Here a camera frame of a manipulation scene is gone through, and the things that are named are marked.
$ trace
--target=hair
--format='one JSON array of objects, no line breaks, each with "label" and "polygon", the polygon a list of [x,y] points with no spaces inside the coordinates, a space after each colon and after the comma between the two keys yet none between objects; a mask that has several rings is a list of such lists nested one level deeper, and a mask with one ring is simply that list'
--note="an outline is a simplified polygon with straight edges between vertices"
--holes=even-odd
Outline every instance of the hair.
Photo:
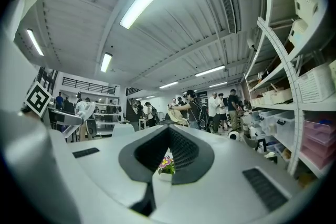
[{"label": "hair", "polygon": [[195,98],[194,90],[187,90],[187,96],[190,95],[191,98]]}]

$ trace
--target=security camera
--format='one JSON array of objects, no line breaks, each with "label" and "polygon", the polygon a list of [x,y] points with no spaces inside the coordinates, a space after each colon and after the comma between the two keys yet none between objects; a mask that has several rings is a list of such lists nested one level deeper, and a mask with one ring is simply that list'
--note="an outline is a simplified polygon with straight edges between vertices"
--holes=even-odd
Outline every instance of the security camera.
[{"label": "security camera", "polygon": [[247,39],[247,45],[250,50],[254,50],[255,52],[257,52],[256,48],[254,47],[255,43],[252,39],[250,38]]}]

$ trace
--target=backpack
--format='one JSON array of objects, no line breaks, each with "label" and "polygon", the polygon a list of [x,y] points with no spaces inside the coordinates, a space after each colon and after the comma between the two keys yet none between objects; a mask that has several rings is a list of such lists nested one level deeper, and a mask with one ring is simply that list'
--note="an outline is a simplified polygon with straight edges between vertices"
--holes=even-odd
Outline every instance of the backpack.
[{"label": "backpack", "polygon": [[209,114],[208,112],[206,111],[206,106],[201,106],[199,103],[197,103],[196,101],[192,101],[198,108],[198,118],[196,119],[197,120],[197,123],[199,125],[199,127],[202,129],[202,130],[205,130],[206,132],[210,132],[210,129],[209,129],[209,123],[210,123],[210,120],[209,120]]}]

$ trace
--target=black railing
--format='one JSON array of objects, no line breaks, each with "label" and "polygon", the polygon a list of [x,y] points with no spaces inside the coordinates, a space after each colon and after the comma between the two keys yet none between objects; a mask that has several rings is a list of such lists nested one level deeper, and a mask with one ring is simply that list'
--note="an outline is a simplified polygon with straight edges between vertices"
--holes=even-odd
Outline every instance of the black railing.
[{"label": "black railing", "polygon": [[87,91],[94,91],[94,92],[101,92],[101,93],[108,93],[108,94],[115,94],[115,88],[114,87],[107,87],[103,85],[88,83],[80,80],[70,79],[70,78],[63,78],[62,85],[72,87],[72,88],[78,88],[82,90]]},{"label": "black railing", "polygon": [[141,89],[137,89],[137,88],[127,88],[126,89],[126,96],[129,96],[130,94],[136,93],[141,91]]}]

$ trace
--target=air vent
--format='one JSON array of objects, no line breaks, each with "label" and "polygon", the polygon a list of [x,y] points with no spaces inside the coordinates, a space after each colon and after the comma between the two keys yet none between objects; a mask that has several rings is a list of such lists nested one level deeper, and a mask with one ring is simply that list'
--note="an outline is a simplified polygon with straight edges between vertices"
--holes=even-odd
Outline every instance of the air vent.
[{"label": "air vent", "polygon": [[225,11],[229,32],[231,34],[236,34],[237,33],[236,18],[232,6],[232,1],[231,0],[221,0],[221,1]]}]

